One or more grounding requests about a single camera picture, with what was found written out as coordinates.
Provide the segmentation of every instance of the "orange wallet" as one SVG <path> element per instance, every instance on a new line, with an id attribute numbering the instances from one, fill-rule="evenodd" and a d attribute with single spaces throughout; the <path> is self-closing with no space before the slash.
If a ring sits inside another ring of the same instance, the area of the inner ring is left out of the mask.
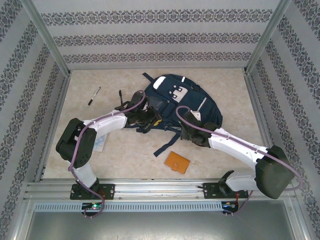
<path id="1" fill-rule="evenodd" d="M 164 164 L 171 168 L 172 171 L 185 174 L 189 166 L 190 161 L 175 152 L 170 152 L 169 156 L 165 160 Z"/>

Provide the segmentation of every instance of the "patterned wallpaper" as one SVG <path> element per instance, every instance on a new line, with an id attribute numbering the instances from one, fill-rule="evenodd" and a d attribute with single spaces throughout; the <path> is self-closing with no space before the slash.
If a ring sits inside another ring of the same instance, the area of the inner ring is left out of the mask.
<path id="1" fill-rule="evenodd" d="M 0 0 L 0 239 L 32 182 L 65 78 L 18 0 Z"/>
<path id="2" fill-rule="evenodd" d="M 34 0 L 72 70 L 245 67 L 278 2 Z"/>
<path id="3" fill-rule="evenodd" d="M 319 13 L 315 0 L 292 1 L 251 75 L 272 141 L 303 178 L 311 239 L 320 239 Z"/>

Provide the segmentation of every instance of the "black strap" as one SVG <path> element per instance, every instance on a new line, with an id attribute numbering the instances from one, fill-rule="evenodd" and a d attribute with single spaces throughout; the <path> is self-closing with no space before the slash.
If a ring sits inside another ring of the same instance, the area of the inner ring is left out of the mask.
<path id="1" fill-rule="evenodd" d="M 146 72 L 142 73 L 143 76 L 145 76 L 150 82 L 153 82 L 154 79 L 152 77 L 150 77 L 150 75 Z"/>
<path id="2" fill-rule="evenodd" d="M 180 133 L 176 133 L 167 144 L 160 147 L 157 151 L 155 151 L 153 153 L 153 155 L 158 157 L 164 150 L 166 150 L 168 147 L 172 146 L 179 138 L 180 138 Z"/>
<path id="3" fill-rule="evenodd" d="M 175 132 L 176 134 L 180 134 L 181 135 L 181 130 L 175 129 L 173 127 L 167 126 L 166 129 L 164 129 L 165 131 L 171 131 L 171 132 Z"/>

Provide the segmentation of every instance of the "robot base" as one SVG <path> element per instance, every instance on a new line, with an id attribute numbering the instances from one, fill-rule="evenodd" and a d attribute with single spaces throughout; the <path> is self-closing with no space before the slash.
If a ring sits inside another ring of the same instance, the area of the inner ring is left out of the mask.
<path id="1" fill-rule="evenodd" d="M 100 194 L 105 200 L 113 200 L 115 196 L 114 184 L 99 184 L 98 191 L 96 193 Z M 99 197 L 88 192 L 79 184 L 73 184 L 70 193 L 71 200 L 100 200 Z"/>
<path id="2" fill-rule="evenodd" d="M 238 199 L 246 199 L 249 194 L 248 191 L 240 190 L 233 191 L 227 185 L 227 178 L 233 173 L 233 170 L 227 171 L 219 182 L 205 182 L 202 184 L 204 199 L 235 199 L 238 196 Z"/>

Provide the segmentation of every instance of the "aluminum frame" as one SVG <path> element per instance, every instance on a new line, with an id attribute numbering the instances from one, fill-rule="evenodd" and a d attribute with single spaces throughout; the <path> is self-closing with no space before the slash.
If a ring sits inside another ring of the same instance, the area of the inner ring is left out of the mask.
<path id="1" fill-rule="evenodd" d="M 101 179 L 103 184 L 116 185 L 114 200 L 108 203 L 172 203 L 185 202 L 199 204 L 221 204 L 221 199 L 204 199 L 203 190 L 197 186 L 218 182 L 219 179 Z M 92 200 L 70 200 L 71 179 L 44 179 L 27 184 L 22 205 L 17 217 L 11 240 L 26 239 L 37 203 L 83 203 Z M 308 240 L 310 235 L 304 222 L 297 196 L 294 192 L 284 192 L 279 199 L 272 200 L 255 191 L 250 201 L 284 201 L 286 212 L 297 240 Z"/>
<path id="2" fill-rule="evenodd" d="M 28 230 L 32 221 L 32 216 L 37 203 L 70 203 L 70 202 L 91 202 L 70 200 L 70 190 L 72 184 L 75 183 L 73 179 L 43 179 L 41 175 L 48 159 L 48 155 L 51 149 L 51 145 L 54 139 L 60 114 L 62 111 L 64 99 L 68 90 L 70 81 L 70 70 L 63 59 L 57 45 L 55 44 L 50 32 L 48 31 L 45 23 L 39 15 L 32 0 L 21 1 L 24 8 L 32 18 L 34 24 L 38 28 L 45 43 L 48 45 L 50 52 L 57 61 L 59 67 L 62 69 L 63 74 L 68 77 L 68 80 L 63 87 L 63 92 L 59 100 L 57 113 L 54 118 L 53 127 L 49 133 L 49 141 L 45 147 L 44 157 L 40 163 L 40 170 L 36 176 L 36 182 L 30 182 L 27 184 L 26 191 L 23 196 L 22 205 L 17 216 L 17 222 L 13 229 L 11 240 L 25 239 L 28 234 Z M 253 107 L 253 111 L 258 123 L 259 131 L 265 146 L 272 146 L 270 134 L 266 125 L 265 118 L 263 116 L 261 106 L 258 101 L 257 93 L 253 87 L 250 73 L 258 61 L 262 51 L 268 43 L 271 34 L 276 28 L 280 18 L 284 11 L 287 9 L 290 0 L 280 0 L 279 4 L 274 11 L 274 14 L 264 30 L 255 50 L 252 53 L 248 64 L 243 69 L 243 75 L 245 83 L 248 89 L 249 97 Z M 116 184 L 114 193 L 114 200 L 108 202 L 220 202 L 221 199 L 204 199 L 203 191 L 197 186 L 201 186 L 202 183 L 217 182 L 218 179 L 100 179 L 103 184 L 113 183 Z M 297 196 L 294 192 L 284 192 L 279 197 L 284 201 L 286 212 L 297 240 L 308 240 L 310 235 L 307 229 L 307 225 L 303 218 L 300 205 L 297 200 Z M 235 200 L 234 198 L 226 199 L 226 201 Z M 270 200 L 270 198 L 263 195 L 261 192 L 255 191 L 250 201 L 262 201 Z"/>

